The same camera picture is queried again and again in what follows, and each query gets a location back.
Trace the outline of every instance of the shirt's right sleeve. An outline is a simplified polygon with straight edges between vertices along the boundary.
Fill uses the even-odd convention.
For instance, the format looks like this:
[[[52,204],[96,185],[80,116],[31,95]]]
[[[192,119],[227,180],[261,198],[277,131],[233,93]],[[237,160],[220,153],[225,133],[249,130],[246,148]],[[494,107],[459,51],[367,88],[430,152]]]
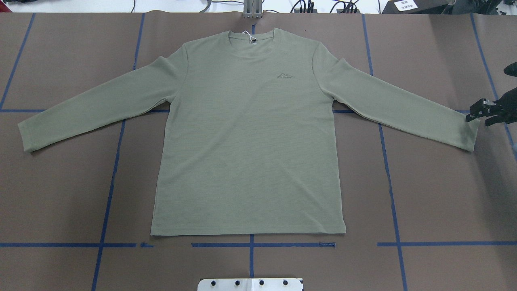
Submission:
[[[480,121],[366,74],[337,59],[322,43],[312,59],[323,93],[360,116],[404,132],[473,151]]]
[[[26,152],[171,102],[186,78],[184,46],[169,57],[128,72],[18,124]]]

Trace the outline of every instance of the crew neckline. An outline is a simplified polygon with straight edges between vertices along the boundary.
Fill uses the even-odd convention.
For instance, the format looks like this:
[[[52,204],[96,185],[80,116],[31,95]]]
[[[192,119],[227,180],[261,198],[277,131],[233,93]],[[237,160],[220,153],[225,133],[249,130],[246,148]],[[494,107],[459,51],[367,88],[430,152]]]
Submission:
[[[248,57],[248,58],[252,59],[254,57],[268,55],[268,54],[272,53],[273,51],[275,51],[275,49],[278,47],[278,44],[281,40],[281,37],[280,37],[281,31],[282,31],[281,29],[275,27],[271,31],[266,32],[266,33],[252,34],[252,36],[254,38],[256,38],[257,40],[272,38],[272,42],[271,42],[271,44],[269,44],[269,48],[266,51],[260,52],[260,53],[250,53],[247,50],[240,50],[240,49],[237,49],[235,46],[233,46],[230,43],[230,38],[250,39],[250,36],[247,34],[237,33],[237,32],[233,32],[233,31],[226,31],[226,32],[222,33],[222,38],[223,38],[223,42],[224,42],[225,46],[227,47],[228,52],[230,52],[236,56]]]

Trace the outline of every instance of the fabric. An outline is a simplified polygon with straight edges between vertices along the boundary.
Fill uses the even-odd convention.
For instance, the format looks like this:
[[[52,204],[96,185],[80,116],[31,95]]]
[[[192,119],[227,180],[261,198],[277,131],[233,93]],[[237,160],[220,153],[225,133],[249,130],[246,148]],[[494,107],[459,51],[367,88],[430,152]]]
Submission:
[[[474,150],[479,120],[361,72],[318,41],[278,28],[253,37],[226,31],[187,42],[37,114],[19,124],[24,149],[170,102],[151,226],[158,236],[345,233],[334,100]]]

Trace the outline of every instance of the red object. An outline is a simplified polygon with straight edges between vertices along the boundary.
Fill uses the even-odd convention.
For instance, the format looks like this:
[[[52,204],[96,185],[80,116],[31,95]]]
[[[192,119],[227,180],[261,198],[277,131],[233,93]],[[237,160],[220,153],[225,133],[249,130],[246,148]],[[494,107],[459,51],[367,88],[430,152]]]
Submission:
[[[12,12],[7,6],[5,6],[4,2],[0,1],[0,12]]]

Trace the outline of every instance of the sticker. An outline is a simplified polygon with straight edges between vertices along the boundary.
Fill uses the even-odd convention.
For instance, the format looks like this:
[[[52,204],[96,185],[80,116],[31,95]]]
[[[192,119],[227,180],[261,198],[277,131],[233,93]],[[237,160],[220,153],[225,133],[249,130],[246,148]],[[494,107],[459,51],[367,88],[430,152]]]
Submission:
[[[402,0],[394,3],[399,11],[406,11],[411,9],[416,9],[418,6],[415,4],[413,0]]]

